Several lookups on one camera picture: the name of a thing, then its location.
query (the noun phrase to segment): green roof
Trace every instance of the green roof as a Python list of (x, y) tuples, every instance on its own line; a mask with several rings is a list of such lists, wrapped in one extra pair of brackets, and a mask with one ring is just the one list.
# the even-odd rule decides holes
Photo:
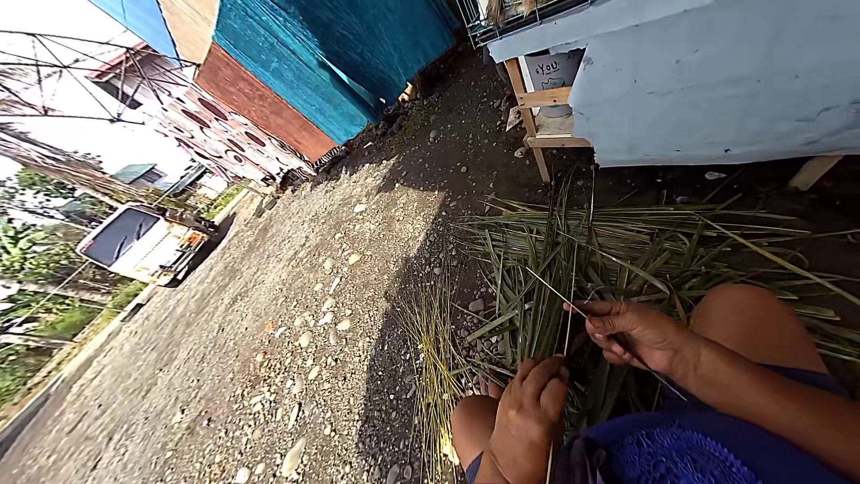
[(143, 176), (150, 169), (155, 168), (155, 166), (156, 164), (154, 163), (129, 164), (127, 167), (114, 173), (112, 177), (120, 180), (122, 183), (131, 183)]

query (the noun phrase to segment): pile of palm leaves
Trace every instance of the pile of palm leaves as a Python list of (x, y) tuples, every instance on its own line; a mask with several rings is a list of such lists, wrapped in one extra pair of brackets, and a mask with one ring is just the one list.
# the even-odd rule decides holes
[[(577, 209), (566, 207), (566, 198), (560, 194), (552, 206), (495, 200), (500, 215), (470, 217), (459, 227), (465, 250), (484, 262), (494, 293), (487, 311), (467, 311), (480, 326), (466, 338), (468, 365), (504, 383), (518, 360), (566, 352), (570, 425), (651, 410), (661, 391), (647, 372), (612, 367), (600, 357), (582, 318), (563, 310), (565, 300), (646, 302), (688, 324), (708, 289), (757, 284), (795, 306), (822, 354), (860, 362), (860, 332), (836, 326), (832, 310), (801, 302), (839, 295), (860, 305), (839, 287), (857, 279), (813, 272), (786, 247), (792, 240), (838, 234), (790, 228), (790, 217), (729, 210), (728, 203)], [(488, 338), (501, 339), (498, 347), (482, 344)]]
[(455, 289), (445, 275), (432, 283), (416, 283), (404, 291), (395, 315), (405, 329), (415, 365), (415, 428), (422, 473), (429, 482), (442, 482), (459, 464), (451, 434), (451, 414), (464, 396), (454, 369), (466, 362), (452, 344), (452, 297)]

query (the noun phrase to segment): wooden post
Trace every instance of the wooden post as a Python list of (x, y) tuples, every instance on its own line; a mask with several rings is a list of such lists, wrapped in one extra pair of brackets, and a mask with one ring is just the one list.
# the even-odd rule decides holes
[[(523, 82), (523, 72), (519, 69), (519, 61), (516, 58), (508, 59), (505, 61), (505, 67), (507, 68), (507, 75), (511, 78), (514, 94), (518, 97), (525, 94), (525, 83)], [(520, 108), (519, 112), (523, 115), (525, 131), (529, 136), (537, 136), (538, 127), (535, 126), (535, 118), (531, 114), (531, 108)], [(535, 153), (535, 161), (537, 161), (537, 168), (540, 170), (540, 177), (544, 180), (544, 183), (549, 183), (550, 171), (546, 169), (544, 151), (539, 147), (533, 147), (531, 150)]]
[(812, 157), (801, 167), (789, 186), (806, 191), (812, 187), (828, 170), (830, 170), (844, 155), (822, 155)]

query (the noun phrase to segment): white bucket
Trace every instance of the white bucket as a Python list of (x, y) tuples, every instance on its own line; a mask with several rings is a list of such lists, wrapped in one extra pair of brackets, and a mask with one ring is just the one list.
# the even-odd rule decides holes
[[(581, 59), (581, 50), (568, 53), (530, 54), (525, 56), (525, 67), (529, 70), (531, 84), (535, 90), (553, 89), (574, 85)], [(543, 106), (538, 112), (548, 118), (560, 118), (574, 111), (567, 104), (557, 104)]]

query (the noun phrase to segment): van rear window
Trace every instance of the van rear window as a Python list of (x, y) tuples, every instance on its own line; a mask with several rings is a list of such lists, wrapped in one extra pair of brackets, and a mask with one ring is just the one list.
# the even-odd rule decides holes
[(81, 252), (97, 263), (110, 267), (149, 232), (156, 222), (158, 217), (155, 215), (127, 208), (120, 216), (103, 226)]

